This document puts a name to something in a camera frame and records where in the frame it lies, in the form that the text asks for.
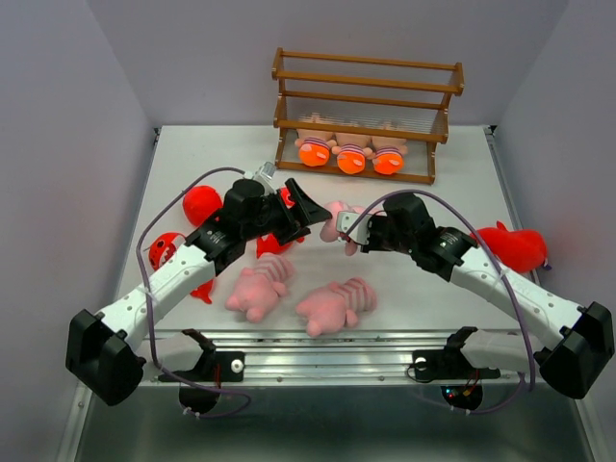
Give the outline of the pink pig plush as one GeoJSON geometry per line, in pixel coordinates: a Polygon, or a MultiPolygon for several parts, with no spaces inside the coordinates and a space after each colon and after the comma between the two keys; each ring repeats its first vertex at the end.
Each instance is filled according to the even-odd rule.
{"type": "Polygon", "coordinates": [[[331,282],[311,291],[295,308],[305,320],[306,333],[311,337],[334,334],[345,327],[355,327],[359,314],[376,308],[374,288],[361,277],[345,283],[331,282]]]}
{"type": "Polygon", "coordinates": [[[356,219],[365,211],[361,206],[349,206],[344,201],[333,201],[325,205],[325,208],[330,212],[332,218],[327,220],[321,231],[320,238],[325,243],[333,243],[342,239],[345,243],[345,253],[347,256],[352,256],[358,250],[359,244],[368,243],[368,219],[369,216],[365,216],[363,220],[351,231],[351,238],[345,237],[338,230],[338,215],[339,214],[351,214],[350,218],[342,217],[342,224],[346,227],[350,227],[356,219]]]}
{"type": "Polygon", "coordinates": [[[225,309],[243,313],[249,322],[261,322],[288,293],[288,282],[294,274],[295,267],[288,259],[264,253],[253,267],[242,269],[225,309]]]}

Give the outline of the boy doll black hair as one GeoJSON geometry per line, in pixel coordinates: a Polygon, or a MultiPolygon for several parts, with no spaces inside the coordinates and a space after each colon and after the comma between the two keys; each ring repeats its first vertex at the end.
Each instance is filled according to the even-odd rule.
{"type": "Polygon", "coordinates": [[[334,133],[321,129],[297,129],[296,132],[299,160],[307,167],[326,165],[331,148],[337,145],[334,133]]]}

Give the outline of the boy doll from corner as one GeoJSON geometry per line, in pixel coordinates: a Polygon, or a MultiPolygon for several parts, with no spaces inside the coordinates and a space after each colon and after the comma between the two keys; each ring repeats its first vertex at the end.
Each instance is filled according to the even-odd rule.
{"type": "Polygon", "coordinates": [[[408,153],[407,140],[396,137],[372,136],[373,169],[382,175],[393,175],[404,168],[408,153]]]}

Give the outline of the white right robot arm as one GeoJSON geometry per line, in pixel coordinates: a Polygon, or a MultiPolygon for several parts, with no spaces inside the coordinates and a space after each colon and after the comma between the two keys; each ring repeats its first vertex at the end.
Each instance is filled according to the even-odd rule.
{"type": "Polygon", "coordinates": [[[419,190],[391,192],[371,209],[337,225],[364,253],[408,255],[422,270],[473,293],[520,326],[520,335],[466,326],[437,350],[416,350],[409,371],[430,383],[481,377],[488,370],[542,378],[559,394],[582,399],[615,353],[612,316],[597,301],[562,298],[500,262],[472,227],[437,226],[419,190]]]}

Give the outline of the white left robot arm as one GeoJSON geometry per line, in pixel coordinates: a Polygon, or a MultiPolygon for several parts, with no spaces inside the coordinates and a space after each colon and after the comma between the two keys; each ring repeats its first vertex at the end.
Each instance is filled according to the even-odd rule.
{"type": "Polygon", "coordinates": [[[128,295],[93,313],[81,310],[69,323],[66,368],[110,406],[127,399],[144,379],[146,360],[138,354],[153,339],[155,324],[198,286],[244,255],[246,244],[272,234],[286,244],[331,219],[325,208],[290,179],[292,206],[282,193],[256,179],[233,183],[216,213],[181,244],[172,258],[128,295]]]}

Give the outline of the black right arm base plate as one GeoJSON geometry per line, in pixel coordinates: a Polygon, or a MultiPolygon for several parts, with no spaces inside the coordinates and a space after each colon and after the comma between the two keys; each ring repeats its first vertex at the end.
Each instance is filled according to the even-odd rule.
{"type": "Polygon", "coordinates": [[[415,350],[407,372],[421,383],[491,377],[489,369],[478,369],[458,349],[447,348],[415,350]]]}

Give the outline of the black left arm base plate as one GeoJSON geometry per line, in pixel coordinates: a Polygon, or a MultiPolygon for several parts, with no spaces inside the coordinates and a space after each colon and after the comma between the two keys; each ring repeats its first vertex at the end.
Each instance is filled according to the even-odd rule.
{"type": "Polygon", "coordinates": [[[202,352],[192,366],[168,367],[174,374],[192,382],[244,381],[245,354],[239,350],[217,350],[202,352]]]}

